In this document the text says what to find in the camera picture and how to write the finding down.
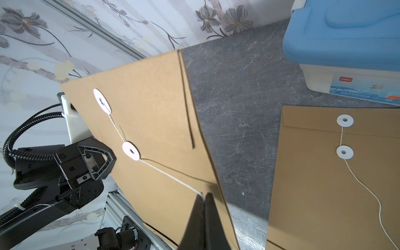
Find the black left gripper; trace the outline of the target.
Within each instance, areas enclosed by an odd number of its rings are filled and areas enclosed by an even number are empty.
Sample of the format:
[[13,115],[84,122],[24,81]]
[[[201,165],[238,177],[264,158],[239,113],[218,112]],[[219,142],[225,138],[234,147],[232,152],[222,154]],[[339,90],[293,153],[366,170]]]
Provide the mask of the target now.
[[13,150],[16,163],[14,188],[31,190],[52,186],[77,208],[104,191],[103,179],[111,173],[117,157],[94,137],[65,147],[63,144]]

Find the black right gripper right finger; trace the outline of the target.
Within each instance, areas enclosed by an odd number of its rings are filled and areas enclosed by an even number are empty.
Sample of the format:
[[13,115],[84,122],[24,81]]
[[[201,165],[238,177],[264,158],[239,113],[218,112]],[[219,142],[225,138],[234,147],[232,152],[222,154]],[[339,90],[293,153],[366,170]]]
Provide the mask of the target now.
[[215,204],[214,197],[207,193],[204,203],[205,219],[205,249],[206,250],[231,250],[226,239],[223,225]]

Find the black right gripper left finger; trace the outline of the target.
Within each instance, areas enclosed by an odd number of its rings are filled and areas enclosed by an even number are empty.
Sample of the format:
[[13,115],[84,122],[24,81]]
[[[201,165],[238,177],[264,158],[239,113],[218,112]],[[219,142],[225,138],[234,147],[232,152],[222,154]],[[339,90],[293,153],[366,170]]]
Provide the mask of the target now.
[[204,205],[203,197],[197,195],[178,250],[203,250],[205,248]]

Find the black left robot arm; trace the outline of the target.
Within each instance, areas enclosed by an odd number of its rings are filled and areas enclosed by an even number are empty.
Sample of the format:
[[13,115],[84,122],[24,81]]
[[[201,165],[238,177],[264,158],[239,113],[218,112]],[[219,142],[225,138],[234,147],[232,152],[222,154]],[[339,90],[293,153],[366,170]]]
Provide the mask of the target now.
[[112,150],[93,136],[69,146],[15,149],[26,131],[41,122],[63,118],[61,111],[41,110],[5,140],[3,158],[15,172],[14,188],[33,192],[1,215],[1,249],[10,250],[57,219],[99,197],[116,162]]

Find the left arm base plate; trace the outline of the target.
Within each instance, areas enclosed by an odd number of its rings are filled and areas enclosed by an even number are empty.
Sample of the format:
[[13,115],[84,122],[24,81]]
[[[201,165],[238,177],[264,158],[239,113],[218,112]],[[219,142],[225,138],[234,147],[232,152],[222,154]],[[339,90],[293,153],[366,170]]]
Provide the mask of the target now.
[[117,229],[108,227],[94,234],[98,241],[98,250],[150,250],[152,243],[133,220],[124,216]]

